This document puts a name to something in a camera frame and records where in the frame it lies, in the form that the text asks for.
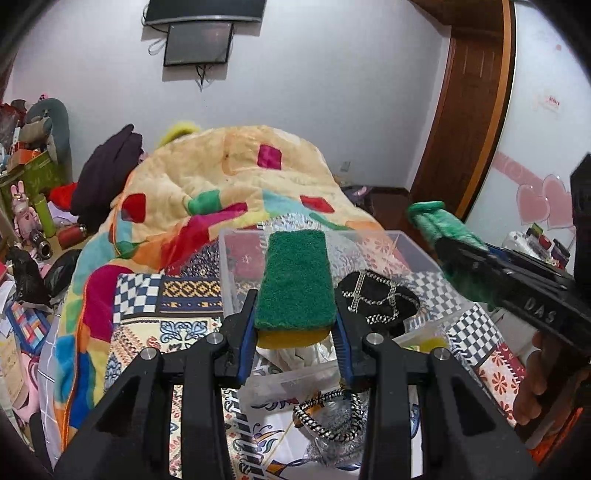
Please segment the person right hand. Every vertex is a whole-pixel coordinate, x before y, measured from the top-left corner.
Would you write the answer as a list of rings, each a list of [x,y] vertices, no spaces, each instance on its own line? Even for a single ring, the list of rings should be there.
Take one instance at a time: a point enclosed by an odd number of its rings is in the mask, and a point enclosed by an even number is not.
[[[520,383],[519,392],[513,405],[513,415],[519,425],[527,425],[539,417],[542,407],[538,397],[547,389],[547,376],[542,365],[545,335],[537,332],[532,338],[534,351],[526,363],[526,376]]]

